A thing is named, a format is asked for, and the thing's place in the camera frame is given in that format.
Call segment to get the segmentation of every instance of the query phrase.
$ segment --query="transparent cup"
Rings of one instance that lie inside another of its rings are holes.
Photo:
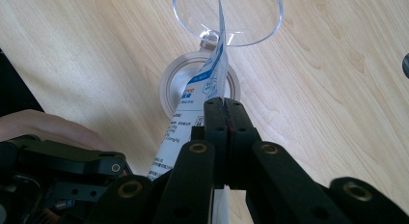
[[[228,46],[245,46],[272,36],[283,22],[282,0],[221,0]],[[196,37],[208,41],[218,36],[218,0],[174,0],[180,24]]]

